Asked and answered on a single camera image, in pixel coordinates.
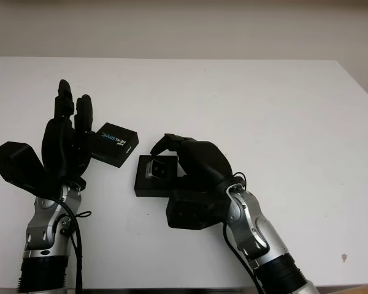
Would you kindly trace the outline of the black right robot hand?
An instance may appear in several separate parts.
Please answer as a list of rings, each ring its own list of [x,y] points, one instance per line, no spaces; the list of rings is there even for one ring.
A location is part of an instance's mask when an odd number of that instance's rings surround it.
[[[229,161],[210,141],[164,134],[150,154],[157,156],[166,150],[177,153],[178,164],[185,172],[176,180],[178,189],[215,191],[220,184],[233,178]]]

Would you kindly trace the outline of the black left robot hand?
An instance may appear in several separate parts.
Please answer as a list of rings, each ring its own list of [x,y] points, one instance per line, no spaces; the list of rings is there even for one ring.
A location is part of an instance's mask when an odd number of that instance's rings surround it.
[[[60,80],[54,117],[42,140],[42,162],[50,178],[86,188],[82,175],[91,159],[92,123],[91,97],[84,94],[74,102],[70,84]]]

